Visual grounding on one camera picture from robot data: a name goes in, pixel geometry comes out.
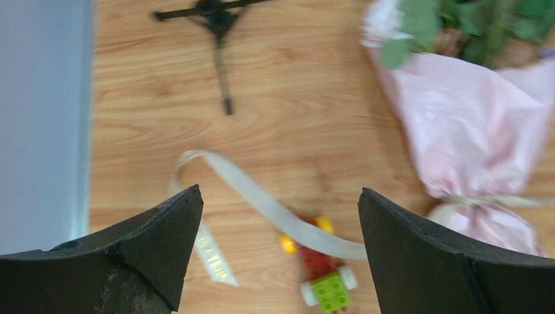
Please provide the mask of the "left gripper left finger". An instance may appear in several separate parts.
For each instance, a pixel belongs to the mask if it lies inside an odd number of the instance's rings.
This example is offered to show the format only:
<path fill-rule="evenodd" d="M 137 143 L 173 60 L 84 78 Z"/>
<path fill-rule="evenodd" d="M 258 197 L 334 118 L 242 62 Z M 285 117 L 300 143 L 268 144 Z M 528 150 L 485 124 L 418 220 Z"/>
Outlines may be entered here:
<path fill-rule="evenodd" d="M 2 313 L 171 313 L 202 216 L 198 185 L 49 251 L 1 257 Z"/>

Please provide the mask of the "pink flower bouquet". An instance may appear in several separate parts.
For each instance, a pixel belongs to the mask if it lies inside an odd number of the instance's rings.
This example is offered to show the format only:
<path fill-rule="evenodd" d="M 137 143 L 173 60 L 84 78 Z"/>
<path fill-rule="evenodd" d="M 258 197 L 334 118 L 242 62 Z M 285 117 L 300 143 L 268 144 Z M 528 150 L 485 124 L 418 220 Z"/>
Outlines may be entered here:
<path fill-rule="evenodd" d="M 554 109 L 554 58 L 492 71 L 438 54 L 399 69 L 379 66 L 427 193 L 441 200 L 428 219 L 504 249 L 545 256 L 535 229 L 514 207 L 523 198 Z"/>

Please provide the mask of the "cream printed ribbon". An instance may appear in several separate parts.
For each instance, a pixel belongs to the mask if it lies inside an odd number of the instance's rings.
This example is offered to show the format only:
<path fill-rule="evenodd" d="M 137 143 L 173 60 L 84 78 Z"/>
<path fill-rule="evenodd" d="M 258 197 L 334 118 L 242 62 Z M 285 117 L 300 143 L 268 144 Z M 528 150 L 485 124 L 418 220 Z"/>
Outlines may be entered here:
<path fill-rule="evenodd" d="M 194 248 L 211 280 L 234 287 L 288 287 L 300 275 L 296 258 L 278 254 L 278 236 L 294 239 L 333 258 L 366 260 L 353 193 L 337 188 L 325 169 L 306 160 L 293 166 L 264 164 L 260 185 L 234 162 L 210 150 L 188 150 L 177 159 L 170 192 L 194 180 L 196 166 L 210 169 L 200 184 L 204 209 Z"/>

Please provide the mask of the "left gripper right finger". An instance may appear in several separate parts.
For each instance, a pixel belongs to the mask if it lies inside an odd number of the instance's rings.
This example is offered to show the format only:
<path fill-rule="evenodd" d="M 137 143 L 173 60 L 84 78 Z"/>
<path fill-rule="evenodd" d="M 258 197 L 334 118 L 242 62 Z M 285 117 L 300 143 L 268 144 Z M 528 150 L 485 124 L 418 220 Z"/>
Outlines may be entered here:
<path fill-rule="evenodd" d="M 554 312 L 553 259 L 477 241 L 369 188 L 358 208 L 382 313 Z"/>

